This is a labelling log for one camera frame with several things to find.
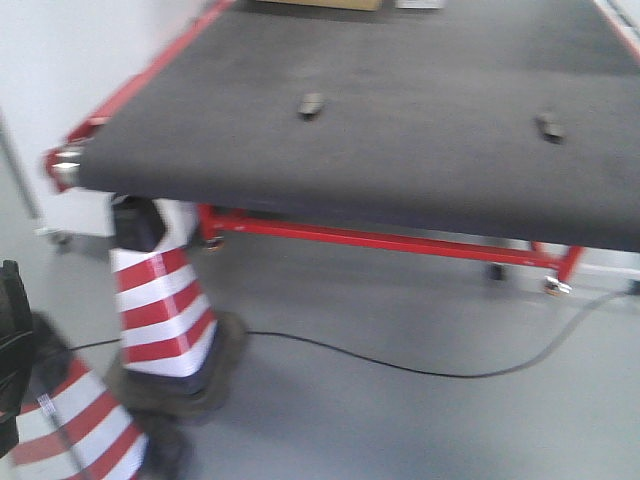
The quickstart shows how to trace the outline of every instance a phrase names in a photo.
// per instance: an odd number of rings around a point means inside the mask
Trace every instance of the red frame leg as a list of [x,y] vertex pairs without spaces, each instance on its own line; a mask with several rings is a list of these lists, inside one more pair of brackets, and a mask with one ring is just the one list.
[[567,283],[569,281],[584,251],[584,247],[571,246],[567,248],[567,252],[562,257],[558,268],[558,280],[560,282]]

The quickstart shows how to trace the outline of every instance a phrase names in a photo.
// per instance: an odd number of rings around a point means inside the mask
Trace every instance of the conveyor belt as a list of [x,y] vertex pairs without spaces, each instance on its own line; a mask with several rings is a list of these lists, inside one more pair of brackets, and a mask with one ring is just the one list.
[[638,252],[640,69],[589,0],[239,1],[102,127],[80,183]]

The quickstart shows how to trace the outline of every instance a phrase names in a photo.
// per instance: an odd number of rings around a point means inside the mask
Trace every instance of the traffic cone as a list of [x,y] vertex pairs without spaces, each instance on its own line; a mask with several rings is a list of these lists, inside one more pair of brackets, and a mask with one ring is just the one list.
[[10,459],[17,478],[136,478],[148,437],[97,377],[46,324]]
[[244,329],[218,321],[153,201],[116,195],[111,206],[124,372],[111,372],[110,386],[134,409],[184,415],[219,403]]

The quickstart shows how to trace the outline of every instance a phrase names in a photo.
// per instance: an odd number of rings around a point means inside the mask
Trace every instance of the gray floor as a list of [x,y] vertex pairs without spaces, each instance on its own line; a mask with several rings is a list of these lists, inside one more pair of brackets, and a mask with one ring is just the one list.
[[[4,161],[0,191],[1,256],[20,262],[32,308],[74,345],[117,337],[108,242],[75,238],[60,252],[35,237]],[[496,283],[478,262],[240,234],[190,256],[215,307],[251,328],[442,372],[527,360],[590,300],[628,286],[578,275],[570,296],[552,298],[540,292],[542,270],[513,267]],[[614,252],[588,261],[638,267]],[[638,478],[639,313],[637,298],[614,300],[542,364],[487,380],[252,337],[226,405],[183,427],[197,447],[189,478]],[[102,373],[115,348],[82,355]]]

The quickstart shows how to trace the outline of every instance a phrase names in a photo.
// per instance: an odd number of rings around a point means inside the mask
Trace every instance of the caster wheel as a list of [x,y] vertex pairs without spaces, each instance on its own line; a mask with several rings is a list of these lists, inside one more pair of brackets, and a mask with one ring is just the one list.
[[491,263],[487,269],[489,279],[503,282],[507,279],[507,272],[504,265],[500,263]]
[[566,295],[568,293],[571,293],[571,287],[569,285],[553,277],[547,277],[544,280],[543,288],[545,293],[554,296]]
[[217,252],[222,247],[224,247],[224,237],[213,237],[204,242],[204,248],[208,252]]
[[71,243],[72,238],[73,236],[69,232],[59,230],[51,233],[51,235],[49,236],[49,241],[53,245],[58,245],[63,247],[65,245],[69,245],[69,243]]

